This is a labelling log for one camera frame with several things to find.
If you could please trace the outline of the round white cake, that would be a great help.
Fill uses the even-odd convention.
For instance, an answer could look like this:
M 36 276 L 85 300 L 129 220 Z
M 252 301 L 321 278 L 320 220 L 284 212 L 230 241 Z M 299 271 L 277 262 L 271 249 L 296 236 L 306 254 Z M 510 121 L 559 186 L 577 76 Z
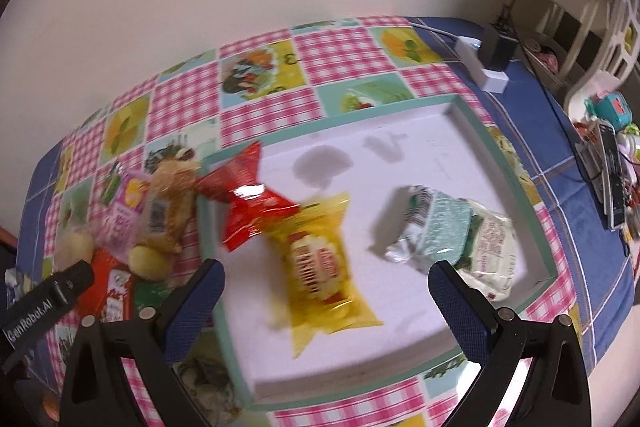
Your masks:
M 62 272 L 78 261 L 90 263 L 94 254 L 94 239 L 84 227 L 69 228 L 56 240 L 53 255 L 55 272 Z

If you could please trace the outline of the orange-red patterned wafer pack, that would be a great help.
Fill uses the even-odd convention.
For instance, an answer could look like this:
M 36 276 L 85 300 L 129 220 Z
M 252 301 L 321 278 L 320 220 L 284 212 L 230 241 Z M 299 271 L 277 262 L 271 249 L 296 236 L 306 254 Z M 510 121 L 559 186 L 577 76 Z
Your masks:
M 114 269 L 122 269 L 122 264 L 106 249 L 96 248 L 90 263 L 94 276 L 93 284 L 77 300 L 76 312 L 83 319 L 93 315 L 98 319 L 106 303 L 108 277 Z

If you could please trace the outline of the dark green snack pack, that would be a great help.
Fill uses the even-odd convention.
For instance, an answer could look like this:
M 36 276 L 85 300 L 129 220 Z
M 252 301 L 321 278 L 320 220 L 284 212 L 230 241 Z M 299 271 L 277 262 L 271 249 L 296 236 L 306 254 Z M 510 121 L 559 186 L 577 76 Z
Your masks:
M 162 282 L 137 280 L 134 283 L 134 314 L 147 307 L 160 309 L 171 293 L 172 289 Z

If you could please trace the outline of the red white label snack pack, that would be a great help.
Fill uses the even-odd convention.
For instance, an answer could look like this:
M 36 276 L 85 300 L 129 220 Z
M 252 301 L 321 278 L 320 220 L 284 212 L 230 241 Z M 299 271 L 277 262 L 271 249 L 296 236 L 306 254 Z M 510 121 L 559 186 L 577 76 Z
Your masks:
M 103 322 L 127 321 L 134 298 L 134 276 L 125 270 L 111 269 L 107 277 Z

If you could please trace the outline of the yellow pudding jelly cup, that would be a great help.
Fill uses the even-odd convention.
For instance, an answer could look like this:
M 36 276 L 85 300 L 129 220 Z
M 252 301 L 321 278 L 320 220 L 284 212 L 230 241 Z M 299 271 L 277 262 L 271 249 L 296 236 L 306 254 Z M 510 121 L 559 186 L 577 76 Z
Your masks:
M 167 280 L 171 276 L 173 266 L 174 260 L 171 255 L 161 253 L 149 246 L 134 246 L 128 254 L 130 271 L 146 281 Z

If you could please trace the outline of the purple swiss roll pack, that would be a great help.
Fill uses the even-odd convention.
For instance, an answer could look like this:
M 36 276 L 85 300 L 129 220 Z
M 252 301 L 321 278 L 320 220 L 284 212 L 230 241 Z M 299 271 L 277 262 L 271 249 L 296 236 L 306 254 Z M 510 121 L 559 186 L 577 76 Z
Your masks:
M 96 245 L 106 249 L 120 263 L 128 265 L 128 254 L 137 244 L 140 217 L 151 177 L 145 172 L 122 167 L 122 181 L 113 202 L 104 207 L 96 229 Z

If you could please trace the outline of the white cream snack pack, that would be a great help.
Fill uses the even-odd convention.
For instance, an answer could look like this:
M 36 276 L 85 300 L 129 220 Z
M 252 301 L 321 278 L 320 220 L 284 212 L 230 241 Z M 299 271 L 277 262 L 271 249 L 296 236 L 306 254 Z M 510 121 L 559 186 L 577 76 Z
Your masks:
M 516 240 L 512 221 L 475 200 L 463 255 L 456 264 L 462 280 L 498 303 L 510 296 L 515 273 Z

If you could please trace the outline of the light teal barcode snack pack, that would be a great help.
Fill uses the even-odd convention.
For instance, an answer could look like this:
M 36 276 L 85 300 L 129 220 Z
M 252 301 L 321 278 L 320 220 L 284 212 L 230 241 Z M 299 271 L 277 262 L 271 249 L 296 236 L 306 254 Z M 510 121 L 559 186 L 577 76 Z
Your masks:
M 424 274 L 439 261 L 455 265 L 471 228 L 471 205 L 424 185 L 411 185 L 408 195 L 404 224 L 385 259 Z

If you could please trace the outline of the beige orange-print snack pack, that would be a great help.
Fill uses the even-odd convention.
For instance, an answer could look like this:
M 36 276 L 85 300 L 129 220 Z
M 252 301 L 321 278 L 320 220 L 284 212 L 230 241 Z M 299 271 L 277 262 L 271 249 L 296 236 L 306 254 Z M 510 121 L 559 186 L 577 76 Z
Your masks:
M 200 163 L 166 159 L 151 182 L 138 228 L 138 243 L 164 254 L 180 255 L 181 237 L 192 215 Z

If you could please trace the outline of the red candy-wrap snack pack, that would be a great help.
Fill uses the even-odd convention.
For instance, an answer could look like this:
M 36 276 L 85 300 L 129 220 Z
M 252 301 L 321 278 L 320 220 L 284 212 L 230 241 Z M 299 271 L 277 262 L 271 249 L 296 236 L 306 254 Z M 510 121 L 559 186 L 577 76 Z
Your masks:
M 299 212 L 297 202 L 258 180 L 261 160 L 262 143 L 255 141 L 195 182 L 196 193 L 229 205 L 221 241 L 227 251 L 235 251 L 267 225 Z

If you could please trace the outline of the yellow bread snack pack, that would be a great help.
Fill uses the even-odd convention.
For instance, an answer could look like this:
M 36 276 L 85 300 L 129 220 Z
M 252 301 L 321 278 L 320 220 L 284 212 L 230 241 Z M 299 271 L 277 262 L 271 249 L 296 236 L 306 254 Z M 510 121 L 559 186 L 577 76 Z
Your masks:
M 295 358 L 319 333 L 383 324 L 352 280 L 342 235 L 349 203 L 348 193 L 338 193 L 262 225 L 262 234 L 283 265 Z

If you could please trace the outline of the blue plaid tablecloth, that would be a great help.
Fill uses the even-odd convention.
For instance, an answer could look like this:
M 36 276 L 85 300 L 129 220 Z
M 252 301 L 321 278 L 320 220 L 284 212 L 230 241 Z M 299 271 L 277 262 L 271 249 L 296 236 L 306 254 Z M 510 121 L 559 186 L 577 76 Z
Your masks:
M 634 260 L 624 253 L 623 242 L 602 225 L 601 206 L 579 173 L 574 153 L 577 138 L 559 106 L 550 103 L 538 81 L 523 62 L 513 62 L 506 72 L 510 82 L 501 94 L 489 94 L 473 83 L 454 55 L 459 36 L 478 37 L 476 23 L 454 17 L 377 16 L 349 20 L 344 33 L 362 40 L 367 29 L 392 26 L 412 28 L 439 59 L 433 66 L 405 67 L 405 82 L 420 96 L 457 92 L 465 96 L 482 119 L 491 122 L 513 146 L 547 208 L 544 221 L 559 241 L 555 257 L 559 282 L 552 284 L 531 306 L 536 317 L 548 317 L 564 305 L 579 312 L 580 332 L 587 369 L 594 369 L 620 331 L 634 301 Z M 104 173 L 96 158 L 104 115 L 70 132 L 38 162 L 29 183 L 21 231 L 17 239 L 17 266 L 35 280 L 43 274 L 42 262 L 50 256 L 62 197 L 55 184 L 60 159 L 72 156 L 74 180 L 87 180 L 99 188 Z

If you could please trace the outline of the teal toy with red top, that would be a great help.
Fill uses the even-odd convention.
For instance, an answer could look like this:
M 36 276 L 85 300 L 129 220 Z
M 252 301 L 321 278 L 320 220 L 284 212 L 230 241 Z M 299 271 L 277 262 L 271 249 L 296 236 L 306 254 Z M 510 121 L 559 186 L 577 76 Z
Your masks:
M 605 95 L 587 98 L 586 109 L 589 116 L 604 120 L 616 132 L 620 132 L 632 124 L 632 112 L 626 98 L 620 92 L 608 92 Z

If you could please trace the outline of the black power adapter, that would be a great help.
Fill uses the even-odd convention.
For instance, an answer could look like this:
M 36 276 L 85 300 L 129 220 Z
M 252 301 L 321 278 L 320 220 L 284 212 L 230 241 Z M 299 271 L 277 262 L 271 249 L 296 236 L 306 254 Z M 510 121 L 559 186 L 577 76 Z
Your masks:
M 489 25 L 480 40 L 477 57 L 484 69 L 504 72 L 508 68 L 517 46 L 518 38 L 510 27 Z

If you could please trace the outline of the pink checkered tablecloth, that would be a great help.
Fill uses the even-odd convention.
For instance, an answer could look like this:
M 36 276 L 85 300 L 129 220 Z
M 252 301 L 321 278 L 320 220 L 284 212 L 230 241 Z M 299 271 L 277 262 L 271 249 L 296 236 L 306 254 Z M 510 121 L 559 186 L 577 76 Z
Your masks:
M 445 94 L 461 96 L 506 155 L 538 213 L 559 273 L 554 253 L 560 243 L 544 221 L 547 208 L 514 146 L 499 128 L 480 117 L 464 95 L 420 96 L 405 82 L 405 67 L 433 66 L 439 59 L 436 52 L 412 28 L 367 29 L 362 40 L 350 38 L 343 30 L 349 20 L 358 18 L 271 31 L 194 56 L 137 84 L 91 115 L 105 117 L 96 149 L 96 160 L 104 170 L 101 184 L 92 188 L 87 180 L 72 179 L 72 156 L 61 157 L 55 190 L 62 200 L 55 211 L 56 235 L 50 256 L 42 262 L 42 275 L 53 270 L 56 240 L 63 231 L 101 220 L 102 187 L 115 161 L 151 172 L 162 159 L 174 156 L 179 146 L 204 157 L 306 122 Z M 552 284 L 559 279 L 560 273 Z M 577 317 L 573 305 L 536 317 L 531 306 L 542 295 L 527 307 L 532 319 L 550 319 L 561 312 Z

